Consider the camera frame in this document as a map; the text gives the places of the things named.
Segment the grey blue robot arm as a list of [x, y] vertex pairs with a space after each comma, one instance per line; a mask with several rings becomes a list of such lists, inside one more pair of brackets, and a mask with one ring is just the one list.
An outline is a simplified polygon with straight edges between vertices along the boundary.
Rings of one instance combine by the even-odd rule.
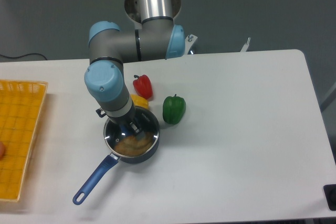
[[90, 66], [84, 80], [104, 114], [140, 140], [145, 134], [134, 118], [135, 106], [124, 82], [123, 65], [180, 57], [185, 39], [183, 27], [174, 24], [171, 0], [137, 1], [141, 28], [121, 31], [111, 22], [98, 22], [90, 28]]

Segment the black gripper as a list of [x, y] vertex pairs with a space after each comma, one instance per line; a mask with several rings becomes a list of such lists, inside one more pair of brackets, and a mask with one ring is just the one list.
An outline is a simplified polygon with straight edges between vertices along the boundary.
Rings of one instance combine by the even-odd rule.
[[102, 108], [96, 109], [96, 113], [100, 118], [107, 116], [116, 124], [130, 124], [130, 128], [133, 131], [134, 137], [137, 141], [141, 141], [145, 138], [145, 132], [142, 130], [140, 126], [138, 126], [135, 122], [132, 122], [135, 117], [135, 106], [130, 106], [127, 108], [126, 106], [117, 111], [105, 111]]

